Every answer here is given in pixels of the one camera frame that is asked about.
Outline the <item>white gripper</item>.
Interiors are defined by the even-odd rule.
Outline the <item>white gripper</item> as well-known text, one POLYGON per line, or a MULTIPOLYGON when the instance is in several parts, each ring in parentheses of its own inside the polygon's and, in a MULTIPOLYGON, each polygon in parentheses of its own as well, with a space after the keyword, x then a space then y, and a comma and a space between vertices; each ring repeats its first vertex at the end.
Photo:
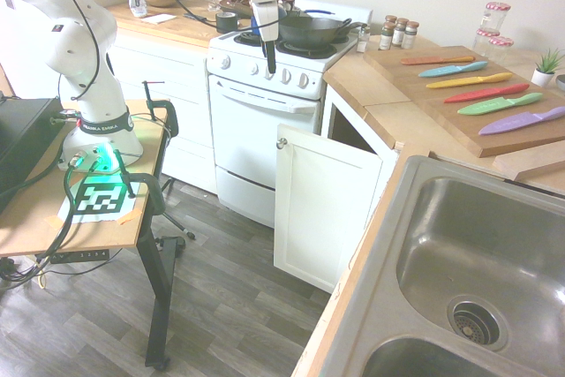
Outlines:
POLYGON ((276 72, 275 41, 278 38, 278 1, 279 0, 250 0, 253 16, 259 25, 263 42, 263 51, 267 59, 267 70, 270 74, 276 72))

